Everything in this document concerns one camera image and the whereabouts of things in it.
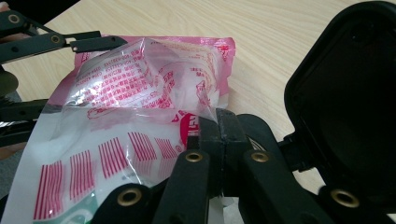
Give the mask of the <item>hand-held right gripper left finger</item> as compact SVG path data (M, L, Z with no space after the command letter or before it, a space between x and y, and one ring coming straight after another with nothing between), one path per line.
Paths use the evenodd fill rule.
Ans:
M209 119L192 115L188 121L187 149L198 149L208 154L209 195L218 197L222 194L222 144L218 124Z

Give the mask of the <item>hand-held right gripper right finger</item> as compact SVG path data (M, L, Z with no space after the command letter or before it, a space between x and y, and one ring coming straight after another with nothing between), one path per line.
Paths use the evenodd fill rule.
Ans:
M239 160L247 151L249 142L234 112L218 109L217 118L222 143L222 192L226 197L239 195Z

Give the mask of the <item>pink printed plastic bag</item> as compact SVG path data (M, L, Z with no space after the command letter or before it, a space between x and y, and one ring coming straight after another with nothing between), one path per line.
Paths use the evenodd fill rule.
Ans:
M92 224L109 194L171 173L200 118L228 104L230 37L130 36L80 53L41 113L0 224Z

